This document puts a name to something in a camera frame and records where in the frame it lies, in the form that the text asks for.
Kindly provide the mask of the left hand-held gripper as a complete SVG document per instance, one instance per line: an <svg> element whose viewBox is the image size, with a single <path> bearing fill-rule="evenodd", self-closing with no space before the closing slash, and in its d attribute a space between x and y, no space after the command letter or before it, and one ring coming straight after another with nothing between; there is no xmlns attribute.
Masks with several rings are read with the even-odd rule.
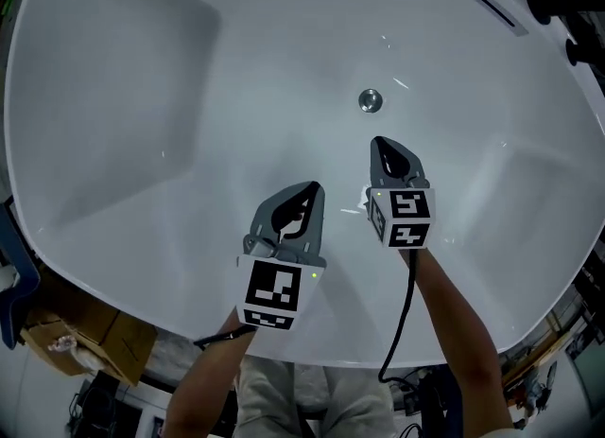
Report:
<svg viewBox="0 0 605 438"><path fill-rule="evenodd" d="M323 187L310 181L259 205L237 258L242 324L284 331L297 325L327 267L320 255L324 204Z"/></svg>

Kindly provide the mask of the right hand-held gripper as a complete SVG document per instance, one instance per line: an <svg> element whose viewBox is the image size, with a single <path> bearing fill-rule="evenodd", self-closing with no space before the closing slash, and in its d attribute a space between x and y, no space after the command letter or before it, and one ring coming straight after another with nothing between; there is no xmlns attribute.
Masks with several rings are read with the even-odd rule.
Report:
<svg viewBox="0 0 605 438"><path fill-rule="evenodd" d="M426 247L436 217L435 190L425 178L420 158L384 136L371 141L368 219L385 248Z"/></svg>

